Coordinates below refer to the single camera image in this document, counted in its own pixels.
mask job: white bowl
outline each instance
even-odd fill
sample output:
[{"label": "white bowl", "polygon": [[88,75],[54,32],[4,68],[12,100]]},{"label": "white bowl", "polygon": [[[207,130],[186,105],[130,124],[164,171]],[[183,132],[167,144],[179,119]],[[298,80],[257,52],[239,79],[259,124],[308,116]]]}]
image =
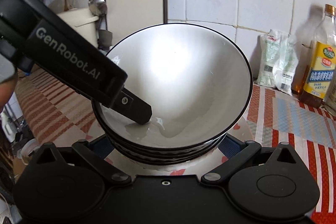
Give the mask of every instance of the white bowl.
[{"label": "white bowl", "polygon": [[101,106],[111,132],[139,147],[169,150],[211,142],[235,125],[251,99],[246,57],[205,27],[149,27],[119,42],[107,57],[128,74],[125,88],[152,106],[145,125]]}]

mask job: black bowl rim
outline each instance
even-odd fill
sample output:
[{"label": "black bowl rim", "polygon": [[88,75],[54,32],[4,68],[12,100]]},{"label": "black bowl rim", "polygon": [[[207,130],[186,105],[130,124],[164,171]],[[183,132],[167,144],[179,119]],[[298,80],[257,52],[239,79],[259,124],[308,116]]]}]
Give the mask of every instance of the black bowl rim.
[{"label": "black bowl rim", "polygon": [[[227,131],[229,131],[239,120],[240,118],[243,116],[245,110],[247,109],[249,103],[250,103],[250,100],[251,100],[251,97],[252,97],[252,90],[253,90],[253,77],[252,77],[252,70],[251,70],[251,66],[249,64],[249,61],[247,60],[245,54],[243,53],[243,51],[231,40],[229,39],[228,37],[226,37],[225,35],[221,34],[220,32],[217,32],[215,30],[212,30],[208,27],[204,27],[204,26],[200,26],[200,25],[196,25],[196,24],[190,24],[190,23],[167,23],[167,24],[183,24],[183,25],[193,25],[193,26],[198,26],[198,27],[201,27],[201,28],[205,28],[205,29],[208,29],[210,31],[213,31],[213,32],[216,32],[218,33],[220,36],[222,37],[225,37],[228,41],[230,41],[236,48],[237,50],[241,53],[241,55],[243,56],[245,62],[246,62],[246,65],[248,67],[248,70],[250,72],[250,90],[249,90],[249,95],[248,95],[248,99],[246,100],[246,104],[245,106],[243,107],[243,110],[240,112],[240,114],[237,116],[237,118],[226,128],[224,129],[221,133],[217,134],[216,136],[206,140],[206,141],[203,141],[201,143],[197,143],[197,144],[193,144],[193,145],[190,145],[190,146],[183,146],[183,147],[173,147],[173,148],[163,148],[163,147],[151,147],[151,146],[145,146],[145,145],[141,145],[141,144],[137,144],[137,143],[133,143],[123,137],[121,137],[119,134],[117,134],[116,132],[114,132],[108,125],[107,125],[107,122],[106,122],[106,119],[105,117],[103,116],[102,114],[102,109],[100,107],[100,103],[96,100],[91,100],[92,101],[92,108],[93,108],[93,112],[97,118],[97,121],[99,122],[99,124],[101,125],[101,127],[104,129],[105,133],[106,134],[116,134],[118,135],[120,138],[122,138],[123,140],[125,140],[126,143],[132,143],[133,146],[137,146],[137,147],[140,147],[142,149],[148,149],[150,148],[151,150],[157,150],[157,151],[178,151],[178,150],[184,150],[184,149],[189,149],[189,148],[194,148],[194,147],[197,147],[197,146],[200,146],[200,145],[203,145],[207,142],[211,142],[211,141],[214,141],[215,139],[221,137],[222,135],[224,135]],[[158,25],[153,25],[153,26],[150,26],[150,27],[146,27],[146,28],[143,28],[137,32],[141,32],[143,30],[146,30],[148,28],[152,28],[152,27],[155,27],[155,26],[161,26],[161,25],[166,25],[166,24],[158,24]],[[110,51],[112,51],[117,45],[119,45],[121,42],[123,42],[124,40],[126,40],[128,37],[130,37],[131,35],[137,33],[137,32],[134,32],[132,34],[130,34],[129,36],[125,37],[124,39],[122,39],[121,41],[119,41],[117,44],[115,44],[113,46],[112,49],[109,50],[109,52],[106,54],[106,56],[110,53]]]},{"label": "black bowl rim", "polygon": [[128,145],[128,143],[125,143],[122,140],[119,140],[117,138],[115,138],[114,136],[108,134],[107,137],[110,139],[110,141],[112,143],[118,143],[120,146],[124,147],[125,149],[131,150],[134,153],[137,153],[139,155],[143,155],[145,157],[152,157],[152,158],[156,158],[156,159],[161,159],[161,160],[168,160],[168,159],[175,159],[175,158],[187,158],[187,157],[191,157],[193,155],[197,155],[198,153],[200,153],[202,150],[207,149],[208,147],[212,146],[214,143],[216,143],[218,141],[214,140],[213,142],[209,143],[209,145],[206,145],[205,147],[203,147],[202,149],[193,149],[192,152],[186,152],[186,153],[182,153],[182,154],[163,154],[163,155],[158,155],[158,154],[154,154],[152,152],[147,152],[147,150],[142,149],[141,151],[139,151],[138,147],[134,147],[134,146],[130,146]]},{"label": "black bowl rim", "polygon": [[223,135],[222,137],[219,137],[219,139],[214,142],[211,147],[207,147],[206,150],[204,151],[201,151],[199,154],[197,155],[193,155],[193,156],[190,156],[188,158],[184,158],[184,159],[179,159],[178,161],[176,162],[150,162],[150,161],[145,161],[143,159],[138,159],[132,155],[128,155],[127,153],[124,153],[123,151],[121,151],[119,148],[116,148],[115,146],[113,146],[119,153],[121,153],[122,155],[124,155],[125,157],[131,159],[131,160],[135,160],[137,162],[140,162],[140,163],[143,163],[143,164],[147,164],[147,165],[157,165],[157,166],[164,166],[164,165],[177,165],[177,164],[182,164],[182,163],[185,163],[187,161],[190,161],[190,160],[194,160],[194,159],[197,159],[201,156],[203,156],[204,154],[208,153],[211,149],[213,149],[214,147],[218,147],[221,142],[223,141],[223,139],[225,138],[226,134]]}]

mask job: stacked bowls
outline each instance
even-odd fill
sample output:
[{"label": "stacked bowls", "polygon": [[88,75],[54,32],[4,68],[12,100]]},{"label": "stacked bowls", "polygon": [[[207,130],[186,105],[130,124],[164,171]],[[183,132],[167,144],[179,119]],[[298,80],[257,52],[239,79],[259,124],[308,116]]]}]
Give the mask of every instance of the stacked bowls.
[{"label": "stacked bowls", "polygon": [[247,108],[252,74],[227,37],[184,23],[140,30],[107,57],[128,74],[125,88],[152,106],[139,125],[93,101],[113,146],[130,159],[171,165],[215,149]]}]

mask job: person's hand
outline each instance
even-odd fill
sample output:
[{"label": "person's hand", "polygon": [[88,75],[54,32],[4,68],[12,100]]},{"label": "person's hand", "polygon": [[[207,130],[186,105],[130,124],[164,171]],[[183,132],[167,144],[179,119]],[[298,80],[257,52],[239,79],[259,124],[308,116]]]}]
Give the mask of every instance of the person's hand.
[{"label": "person's hand", "polygon": [[5,104],[12,97],[16,83],[17,83],[17,73],[8,81],[0,84],[0,112],[2,112]]}]

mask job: yellow bottle label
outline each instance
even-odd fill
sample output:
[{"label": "yellow bottle label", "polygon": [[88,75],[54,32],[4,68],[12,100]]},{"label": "yellow bottle label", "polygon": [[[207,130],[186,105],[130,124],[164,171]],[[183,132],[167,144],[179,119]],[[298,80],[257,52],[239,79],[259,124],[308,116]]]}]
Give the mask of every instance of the yellow bottle label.
[{"label": "yellow bottle label", "polygon": [[326,95],[335,70],[336,47],[321,42],[316,49],[310,64],[310,71],[303,89],[321,99]]}]

